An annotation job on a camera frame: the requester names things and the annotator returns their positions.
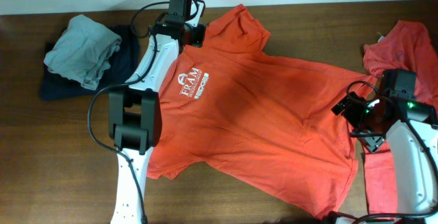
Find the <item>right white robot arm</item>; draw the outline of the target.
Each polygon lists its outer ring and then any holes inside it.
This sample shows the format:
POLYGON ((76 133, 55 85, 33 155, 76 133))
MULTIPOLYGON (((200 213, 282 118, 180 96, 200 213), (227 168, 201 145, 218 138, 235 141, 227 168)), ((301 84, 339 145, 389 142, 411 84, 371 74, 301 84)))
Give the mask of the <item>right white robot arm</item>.
POLYGON ((383 71, 375 96, 367 100, 351 90, 332 107, 352 126, 369 151, 386 142, 396 173, 398 210, 395 213, 354 217, 330 212, 323 223, 436 223, 437 222, 437 114, 435 107, 417 101, 416 74, 403 69, 383 71))

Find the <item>orange printed t-shirt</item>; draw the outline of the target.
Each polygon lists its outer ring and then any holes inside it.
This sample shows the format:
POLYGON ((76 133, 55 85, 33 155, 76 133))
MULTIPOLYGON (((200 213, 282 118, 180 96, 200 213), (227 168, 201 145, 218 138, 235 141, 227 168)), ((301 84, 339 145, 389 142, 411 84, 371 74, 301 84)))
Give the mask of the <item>orange printed t-shirt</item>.
POLYGON ((375 77, 263 52, 270 33, 238 5, 186 47, 159 92, 152 179, 205 162, 316 218, 336 211, 357 174, 355 144, 332 108, 375 77))

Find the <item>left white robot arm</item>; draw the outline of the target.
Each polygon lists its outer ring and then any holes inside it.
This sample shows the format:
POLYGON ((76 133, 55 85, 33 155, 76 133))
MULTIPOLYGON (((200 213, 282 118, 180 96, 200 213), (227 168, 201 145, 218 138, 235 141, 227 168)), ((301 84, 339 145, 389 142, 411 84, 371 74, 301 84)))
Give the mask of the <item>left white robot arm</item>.
POLYGON ((184 46, 201 47, 203 0, 169 0, 149 27, 149 45, 133 75, 109 91, 109 136, 118 158, 112 223, 147 223, 144 192, 149 160, 162 131, 159 89, 184 46))

